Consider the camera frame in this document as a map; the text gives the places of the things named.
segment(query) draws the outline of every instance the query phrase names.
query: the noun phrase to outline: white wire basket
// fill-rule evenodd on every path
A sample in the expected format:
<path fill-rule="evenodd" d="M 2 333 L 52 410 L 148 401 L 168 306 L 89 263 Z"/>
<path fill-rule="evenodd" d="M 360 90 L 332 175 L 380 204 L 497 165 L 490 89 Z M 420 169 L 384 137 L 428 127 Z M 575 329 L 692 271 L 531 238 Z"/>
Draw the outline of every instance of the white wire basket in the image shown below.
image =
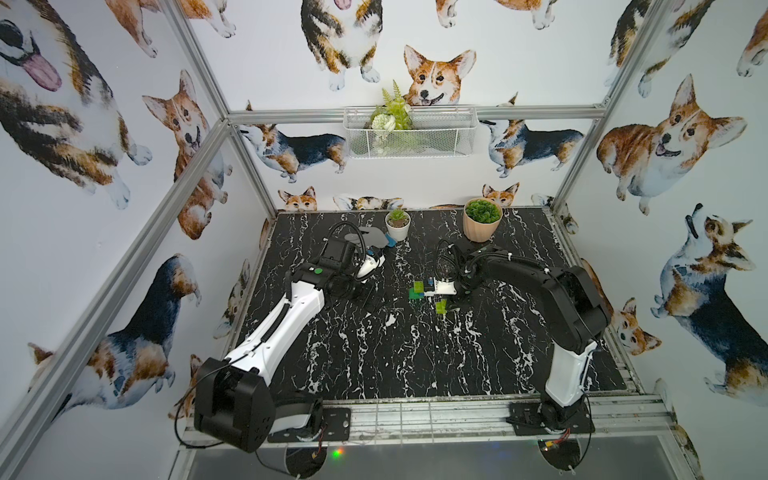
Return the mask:
<path fill-rule="evenodd" d="M 373 130 L 375 108 L 345 108 L 344 129 L 352 158 L 467 157 L 475 146 L 474 107 L 414 107 L 413 130 Z"/>

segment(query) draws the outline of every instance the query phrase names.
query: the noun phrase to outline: potted succulent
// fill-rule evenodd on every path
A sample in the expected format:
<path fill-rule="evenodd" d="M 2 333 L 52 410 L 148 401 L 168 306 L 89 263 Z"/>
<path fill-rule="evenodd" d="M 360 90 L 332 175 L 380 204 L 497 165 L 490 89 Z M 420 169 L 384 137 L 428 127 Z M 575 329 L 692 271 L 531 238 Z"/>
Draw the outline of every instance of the potted succulent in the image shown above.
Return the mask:
<path fill-rule="evenodd" d="M 386 229 L 389 236 L 394 241 L 402 242 L 408 236 L 408 229 L 411 227 L 411 216 L 400 210 L 393 210 L 386 216 Z"/>
<path fill-rule="evenodd" d="M 473 198 L 464 206 L 464 235 L 473 242 L 491 239 L 502 221 L 502 208 L 485 198 Z"/>

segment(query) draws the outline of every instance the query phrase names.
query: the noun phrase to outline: black marble tabletop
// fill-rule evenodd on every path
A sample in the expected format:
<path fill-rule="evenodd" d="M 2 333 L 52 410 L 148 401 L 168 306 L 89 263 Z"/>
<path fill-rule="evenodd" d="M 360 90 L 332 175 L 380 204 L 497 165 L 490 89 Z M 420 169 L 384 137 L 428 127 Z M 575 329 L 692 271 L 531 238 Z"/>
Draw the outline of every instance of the black marble tabletop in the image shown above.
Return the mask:
<path fill-rule="evenodd" d="M 281 214 L 250 301 L 240 341 L 283 295 L 289 268 L 317 255 L 339 220 L 386 231 L 386 212 Z M 387 253 L 370 280 L 388 305 L 370 314 L 350 302 L 328 305 L 301 332 L 273 378 L 273 394 L 309 391 L 324 399 L 478 396 L 542 391 L 551 340 L 535 299 L 493 282 L 476 290 L 475 308 L 435 311 L 434 299 L 409 300 L 416 280 L 433 274 L 439 238 L 462 235 L 461 210 L 410 212 L 409 238 Z M 551 266 L 567 261 L 539 208 L 507 209 L 493 243 Z M 625 389 L 611 354 L 594 354 L 591 391 Z"/>

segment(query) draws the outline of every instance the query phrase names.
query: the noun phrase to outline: pink flower pot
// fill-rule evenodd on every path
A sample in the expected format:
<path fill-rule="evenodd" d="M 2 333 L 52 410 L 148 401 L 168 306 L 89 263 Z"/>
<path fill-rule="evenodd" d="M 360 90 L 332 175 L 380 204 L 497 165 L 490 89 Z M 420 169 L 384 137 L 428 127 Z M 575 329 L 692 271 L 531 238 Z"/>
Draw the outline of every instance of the pink flower pot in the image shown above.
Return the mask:
<path fill-rule="evenodd" d="M 499 215 L 501 215 L 502 217 L 504 216 L 504 212 L 499 205 L 488 200 L 487 198 L 482 198 L 482 197 L 473 198 L 464 205 L 464 235 L 466 235 L 467 238 L 469 238 L 473 242 L 477 242 L 477 243 L 487 242 L 493 236 L 493 233 L 496 231 L 496 228 L 498 227 L 499 223 L 501 223 L 502 219 L 499 218 L 494 223 L 479 223 L 469 218 L 469 215 L 467 215 L 466 209 L 467 209 L 467 206 L 470 203 L 474 202 L 475 200 L 485 200 L 495 205 L 496 208 L 498 209 Z"/>

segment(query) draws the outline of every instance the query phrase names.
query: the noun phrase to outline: corgi tongue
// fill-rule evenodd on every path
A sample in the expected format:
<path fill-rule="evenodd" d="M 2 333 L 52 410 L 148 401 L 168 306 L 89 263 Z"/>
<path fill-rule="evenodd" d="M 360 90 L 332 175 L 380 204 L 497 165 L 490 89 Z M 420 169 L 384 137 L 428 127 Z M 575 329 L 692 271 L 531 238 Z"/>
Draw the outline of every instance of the corgi tongue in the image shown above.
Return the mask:
<path fill-rule="evenodd" d="M 36 84 L 45 90 L 57 91 L 61 87 L 61 77 L 58 76 L 58 72 L 39 53 L 24 60 L 22 68 Z"/>

